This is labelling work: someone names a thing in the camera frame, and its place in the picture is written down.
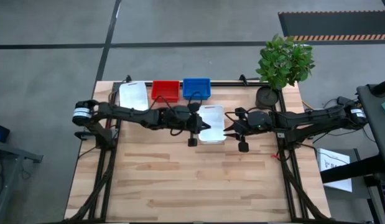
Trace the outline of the black side desk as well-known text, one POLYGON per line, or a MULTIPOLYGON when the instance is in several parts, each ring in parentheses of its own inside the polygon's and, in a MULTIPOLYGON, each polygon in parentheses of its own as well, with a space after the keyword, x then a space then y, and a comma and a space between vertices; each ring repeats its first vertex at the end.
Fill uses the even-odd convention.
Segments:
POLYGON ((328 169, 321 173, 323 183, 363 176, 368 187, 378 188, 385 212, 385 81, 357 88, 358 99, 369 121, 379 153, 348 165, 328 169))

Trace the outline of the black device with blue light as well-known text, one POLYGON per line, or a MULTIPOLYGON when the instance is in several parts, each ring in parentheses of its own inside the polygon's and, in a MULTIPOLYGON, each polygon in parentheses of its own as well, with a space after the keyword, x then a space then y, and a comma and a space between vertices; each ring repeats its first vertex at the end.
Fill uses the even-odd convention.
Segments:
POLYGON ((10 132, 9 129, 0 125, 0 142, 7 143, 10 132))

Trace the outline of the green leafy potted tree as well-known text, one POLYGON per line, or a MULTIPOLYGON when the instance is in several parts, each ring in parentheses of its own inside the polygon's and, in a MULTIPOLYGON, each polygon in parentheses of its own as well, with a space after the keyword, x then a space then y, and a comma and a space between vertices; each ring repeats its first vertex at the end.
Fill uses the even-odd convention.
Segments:
POLYGON ((275 34, 259 52, 256 73, 273 90, 305 81, 315 67, 313 47, 275 34))

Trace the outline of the grey side desk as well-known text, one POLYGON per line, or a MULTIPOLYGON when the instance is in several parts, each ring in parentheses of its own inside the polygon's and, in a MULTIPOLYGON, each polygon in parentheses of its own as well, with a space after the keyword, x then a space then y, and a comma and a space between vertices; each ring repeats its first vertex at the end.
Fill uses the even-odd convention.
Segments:
POLYGON ((34 163, 41 163, 42 158, 43 155, 38 155, 0 142, 0 222, 4 218, 24 159, 30 159, 34 163))

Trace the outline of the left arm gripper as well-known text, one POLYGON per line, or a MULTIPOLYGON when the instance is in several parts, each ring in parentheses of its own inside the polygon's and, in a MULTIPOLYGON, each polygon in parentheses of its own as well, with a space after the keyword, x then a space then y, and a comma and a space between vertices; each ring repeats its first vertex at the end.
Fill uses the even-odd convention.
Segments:
POLYGON ((171 129, 171 135, 179 135, 183 131, 198 134, 211 128, 197 113, 200 105, 177 105, 172 109, 175 113, 176 130, 178 130, 178 132, 175 133, 174 129, 171 129))

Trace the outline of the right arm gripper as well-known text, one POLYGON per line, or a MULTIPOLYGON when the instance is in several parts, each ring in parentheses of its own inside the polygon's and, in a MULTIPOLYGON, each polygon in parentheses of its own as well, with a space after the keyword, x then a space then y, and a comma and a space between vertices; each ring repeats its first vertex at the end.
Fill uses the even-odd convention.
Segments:
POLYGON ((246 137, 272 131, 272 119, 267 113, 260 110, 248 111, 244 108, 236 108, 234 112, 238 120, 225 128, 224 132, 234 131, 235 133, 225 134, 225 136, 240 140, 241 136, 246 137))

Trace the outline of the blue slotted plastic basket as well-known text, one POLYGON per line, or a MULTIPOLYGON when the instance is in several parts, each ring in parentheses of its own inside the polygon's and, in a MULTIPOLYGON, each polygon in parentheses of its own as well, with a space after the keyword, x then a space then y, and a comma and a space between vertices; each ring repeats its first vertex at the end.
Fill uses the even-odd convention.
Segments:
POLYGON ((209 78, 184 78, 182 94, 186 100, 207 100, 211 97, 211 80, 209 78))

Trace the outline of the red slotted plastic basket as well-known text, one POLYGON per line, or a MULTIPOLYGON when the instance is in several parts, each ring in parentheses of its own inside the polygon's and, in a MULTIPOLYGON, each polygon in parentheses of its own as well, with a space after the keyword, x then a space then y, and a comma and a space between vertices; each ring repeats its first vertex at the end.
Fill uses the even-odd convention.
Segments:
POLYGON ((180 98, 180 82, 177 80, 154 80, 152 82, 151 99, 158 102, 176 103, 180 98))

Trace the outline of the black hazard-striped floor ramp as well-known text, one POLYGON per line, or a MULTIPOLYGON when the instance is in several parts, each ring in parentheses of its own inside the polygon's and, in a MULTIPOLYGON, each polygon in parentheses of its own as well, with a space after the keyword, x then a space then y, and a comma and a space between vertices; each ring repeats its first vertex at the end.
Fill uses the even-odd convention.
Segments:
POLYGON ((385 40, 385 11, 279 12, 284 37, 296 41, 385 40))

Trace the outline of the black plant pot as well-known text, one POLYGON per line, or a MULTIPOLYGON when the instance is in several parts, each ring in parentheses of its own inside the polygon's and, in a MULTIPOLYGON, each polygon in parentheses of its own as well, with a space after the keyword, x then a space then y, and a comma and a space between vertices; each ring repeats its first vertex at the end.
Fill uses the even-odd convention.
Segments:
POLYGON ((279 101, 278 91, 268 86, 260 87, 256 92, 255 105, 258 107, 273 107, 279 101))

